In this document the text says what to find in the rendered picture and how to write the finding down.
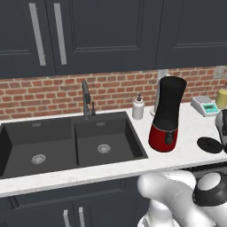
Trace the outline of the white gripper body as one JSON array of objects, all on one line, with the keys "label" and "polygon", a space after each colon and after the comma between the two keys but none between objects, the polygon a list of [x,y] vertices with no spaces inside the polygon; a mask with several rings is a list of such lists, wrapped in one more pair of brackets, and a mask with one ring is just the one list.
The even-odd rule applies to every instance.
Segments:
[{"label": "white gripper body", "polygon": [[219,135],[223,145],[223,150],[225,151],[225,153],[227,153],[227,135],[224,135],[222,131],[219,132]]}]

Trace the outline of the grey wall outlet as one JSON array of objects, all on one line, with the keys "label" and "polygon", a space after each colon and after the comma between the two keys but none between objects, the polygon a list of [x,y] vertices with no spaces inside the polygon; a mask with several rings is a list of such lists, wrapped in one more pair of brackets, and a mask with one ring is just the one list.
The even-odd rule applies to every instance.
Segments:
[{"label": "grey wall outlet", "polygon": [[167,69],[159,69],[157,78],[161,79],[164,76],[166,76],[167,74],[168,74],[168,70]]},{"label": "grey wall outlet", "polygon": [[226,66],[217,66],[214,72],[215,79],[223,79],[226,77]]}]

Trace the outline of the white soap dispenser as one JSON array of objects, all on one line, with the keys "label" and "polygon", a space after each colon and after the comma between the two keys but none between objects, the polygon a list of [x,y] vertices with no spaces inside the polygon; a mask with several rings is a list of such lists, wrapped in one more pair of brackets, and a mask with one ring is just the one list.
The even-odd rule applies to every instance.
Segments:
[{"label": "white soap dispenser", "polygon": [[141,98],[141,94],[137,95],[137,98],[133,102],[132,117],[135,120],[141,120],[144,114],[144,100]]}]

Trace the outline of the dark wall cupboard door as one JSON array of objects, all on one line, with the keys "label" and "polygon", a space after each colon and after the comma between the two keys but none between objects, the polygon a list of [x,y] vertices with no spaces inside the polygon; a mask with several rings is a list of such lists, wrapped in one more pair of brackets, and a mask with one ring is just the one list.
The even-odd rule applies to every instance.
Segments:
[{"label": "dark wall cupboard door", "polygon": [[[35,3],[46,65],[40,66],[29,3]],[[0,0],[0,79],[55,75],[45,0]]]},{"label": "dark wall cupboard door", "polygon": [[155,67],[227,65],[227,0],[164,0]]},{"label": "dark wall cupboard door", "polygon": [[[155,68],[163,0],[46,0],[56,73]],[[61,65],[54,3],[60,3],[67,64]]]}]

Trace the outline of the yellow jar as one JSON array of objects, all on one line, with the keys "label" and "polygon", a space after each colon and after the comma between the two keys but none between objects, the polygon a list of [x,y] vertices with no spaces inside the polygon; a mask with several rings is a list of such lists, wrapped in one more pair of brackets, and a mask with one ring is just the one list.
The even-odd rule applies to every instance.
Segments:
[{"label": "yellow jar", "polygon": [[217,92],[215,103],[219,109],[227,106],[227,83]]}]

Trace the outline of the red and black blender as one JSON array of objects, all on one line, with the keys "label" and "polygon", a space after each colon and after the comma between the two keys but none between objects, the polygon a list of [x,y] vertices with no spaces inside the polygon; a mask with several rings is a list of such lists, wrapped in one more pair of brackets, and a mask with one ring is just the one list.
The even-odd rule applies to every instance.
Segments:
[{"label": "red and black blender", "polygon": [[159,104],[149,134],[152,149],[167,153],[176,146],[178,115],[187,81],[180,77],[165,76],[160,79]]}]

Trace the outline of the dark base cupboard door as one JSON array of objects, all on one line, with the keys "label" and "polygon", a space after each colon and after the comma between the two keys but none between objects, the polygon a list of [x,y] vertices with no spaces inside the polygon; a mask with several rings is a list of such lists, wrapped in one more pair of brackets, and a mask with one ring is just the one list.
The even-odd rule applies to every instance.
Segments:
[{"label": "dark base cupboard door", "polygon": [[66,227],[63,212],[68,210],[75,227],[73,187],[34,192],[0,199],[0,227]]},{"label": "dark base cupboard door", "polygon": [[75,200],[75,226],[81,227],[78,209],[83,207],[85,227],[137,227],[149,206],[149,199],[138,192],[137,180],[122,178],[116,190]]}]

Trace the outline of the white kitchen scale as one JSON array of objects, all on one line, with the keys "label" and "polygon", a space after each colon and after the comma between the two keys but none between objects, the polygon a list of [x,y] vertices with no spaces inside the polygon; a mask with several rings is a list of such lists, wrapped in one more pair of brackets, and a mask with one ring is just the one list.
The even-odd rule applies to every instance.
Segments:
[{"label": "white kitchen scale", "polygon": [[193,97],[191,106],[204,117],[216,116],[219,113],[215,102],[207,96]]}]

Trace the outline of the black double sink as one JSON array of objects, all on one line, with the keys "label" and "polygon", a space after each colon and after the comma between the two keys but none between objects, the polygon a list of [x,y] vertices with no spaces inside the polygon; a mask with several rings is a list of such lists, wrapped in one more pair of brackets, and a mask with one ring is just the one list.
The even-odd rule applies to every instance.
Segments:
[{"label": "black double sink", "polygon": [[146,157],[125,112],[0,125],[0,179]]}]

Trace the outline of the dark grey tap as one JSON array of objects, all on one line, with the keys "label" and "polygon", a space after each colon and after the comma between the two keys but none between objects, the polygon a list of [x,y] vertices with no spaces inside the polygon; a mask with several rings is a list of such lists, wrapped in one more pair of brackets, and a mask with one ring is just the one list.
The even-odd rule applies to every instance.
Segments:
[{"label": "dark grey tap", "polygon": [[83,95],[83,115],[85,119],[88,120],[91,115],[92,116],[96,115],[96,111],[95,107],[92,107],[92,109],[89,110],[88,104],[94,104],[94,102],[90,100],[89,88],[86,81],[82,82],[82,95]]}]

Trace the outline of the black round blender lid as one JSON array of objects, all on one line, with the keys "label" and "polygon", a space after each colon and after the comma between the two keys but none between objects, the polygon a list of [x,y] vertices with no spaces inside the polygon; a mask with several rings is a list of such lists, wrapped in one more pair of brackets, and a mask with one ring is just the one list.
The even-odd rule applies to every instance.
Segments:
[{"label": "black round blender lid", "polygon": [[220,153],[223,150],[222,144],[211,137],[200,137],[197,145],[206,153]]}]

